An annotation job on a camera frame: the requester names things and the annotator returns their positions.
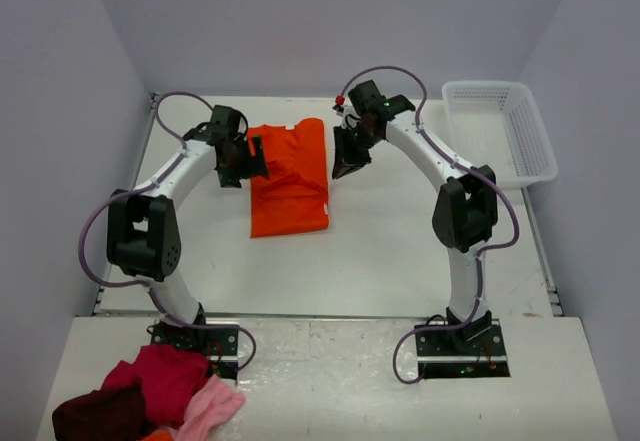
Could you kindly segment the orange t shirt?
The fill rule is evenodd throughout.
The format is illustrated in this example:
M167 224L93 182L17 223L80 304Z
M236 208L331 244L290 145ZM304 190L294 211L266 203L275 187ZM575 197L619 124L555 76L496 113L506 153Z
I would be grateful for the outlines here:
M249 130L262 141L268 178L250 180L251 236L296 235L329 227L325 125L306 118L293 127Z

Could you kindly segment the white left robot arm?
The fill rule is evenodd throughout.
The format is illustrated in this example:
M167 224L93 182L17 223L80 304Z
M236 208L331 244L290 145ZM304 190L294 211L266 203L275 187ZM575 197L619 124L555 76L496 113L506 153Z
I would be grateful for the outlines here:
M119 190L108 207L108 261L147 291L165 323L174 325L172 341L195 354L208 340L201 304L179 272L182 243L177 211L211 172L222 188L269 177L262 140L248 135L246 116L222 105L190 129L180 150L129 196Z

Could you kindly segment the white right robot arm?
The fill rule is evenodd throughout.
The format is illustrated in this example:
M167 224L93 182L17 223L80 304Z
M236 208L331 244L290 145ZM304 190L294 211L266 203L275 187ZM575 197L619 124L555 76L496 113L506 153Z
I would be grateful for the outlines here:
M333 128L334 180L371 163L370 150L385 141L406 155L437 192L432 229L447 248L451 295L446 308L446 341L467 354L491 325L484 289L481 249L498 220L495 180L489 166L459 167L454 152L421 123L419 107L406 96L384 96L372 80L335 98L342 118Z

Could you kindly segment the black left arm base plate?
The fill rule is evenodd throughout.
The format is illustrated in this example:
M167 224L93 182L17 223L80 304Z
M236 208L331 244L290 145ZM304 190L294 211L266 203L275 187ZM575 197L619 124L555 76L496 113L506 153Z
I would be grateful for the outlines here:
M162 321L147 327L152 344L170 345L208 359L207 376L236 381L238 378L238 331L231 328L197 330L180 328Z

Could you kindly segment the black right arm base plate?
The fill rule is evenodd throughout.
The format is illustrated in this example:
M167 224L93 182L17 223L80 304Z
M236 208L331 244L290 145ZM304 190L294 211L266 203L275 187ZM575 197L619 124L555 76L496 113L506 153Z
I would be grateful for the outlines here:
M461 330L430 330L414 335L420 380L508 378L499 320L487 311Z

